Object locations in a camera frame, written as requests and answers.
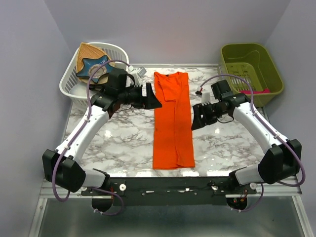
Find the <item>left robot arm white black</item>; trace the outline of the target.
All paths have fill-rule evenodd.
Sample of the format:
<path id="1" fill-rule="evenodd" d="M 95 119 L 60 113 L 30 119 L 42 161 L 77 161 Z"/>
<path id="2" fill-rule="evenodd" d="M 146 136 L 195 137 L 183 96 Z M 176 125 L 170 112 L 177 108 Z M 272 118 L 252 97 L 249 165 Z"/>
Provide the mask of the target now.
<path id="1" fill-rule="evenodd" d="M 97 169 L 83 169 L 79 160 L 100 128 L 107 123 L 120 105 L 136 109 L 157 109 L 162 104 L 156 98 L 151 83 L 141 85 L 136 73 L 115 69 L 108 75 L 102 89 L 88 101 L 84 116 L 71 134 L 55 149 L 42 155 L 45 179 L 69 192 L 90 188 L 104 195 L 109 191 L 108 174 Z"/>

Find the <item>orange t shirt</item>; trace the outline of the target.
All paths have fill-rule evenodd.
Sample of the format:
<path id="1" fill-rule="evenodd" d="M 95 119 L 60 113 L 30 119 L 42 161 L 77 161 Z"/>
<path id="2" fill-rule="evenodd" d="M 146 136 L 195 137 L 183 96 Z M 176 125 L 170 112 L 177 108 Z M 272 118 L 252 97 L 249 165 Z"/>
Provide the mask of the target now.
<path id="1" fill-rule="evenodd" d="M 195 167 L 187 73 L 154 73 L 156 97 L 153 169 Z"/>

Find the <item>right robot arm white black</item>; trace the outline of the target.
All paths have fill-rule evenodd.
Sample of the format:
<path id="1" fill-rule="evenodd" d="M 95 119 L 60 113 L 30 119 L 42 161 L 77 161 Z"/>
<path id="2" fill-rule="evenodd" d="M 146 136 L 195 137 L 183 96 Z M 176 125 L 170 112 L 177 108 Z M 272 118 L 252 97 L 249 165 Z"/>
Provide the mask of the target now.
<path id="1" fill-rule="evenodd" d="M 209 93 L 196 93 L 201 103 L 193 105 L 192 130 L 218 122 L 223 115 L 229 115 L 240 122 L 260 145 L 264 156 L 257 165 L 244 167 L 229 174 L 228 190 L 239 193 L 251 183 L 281 183 L 283 179 L 303 171 L 301 167 L 302 145 L 279 133 L 254 107 L 252 96 L 234 94 L 227 81 L 222 80 L 211 86 L 217 103 L 210 102 Z"/>

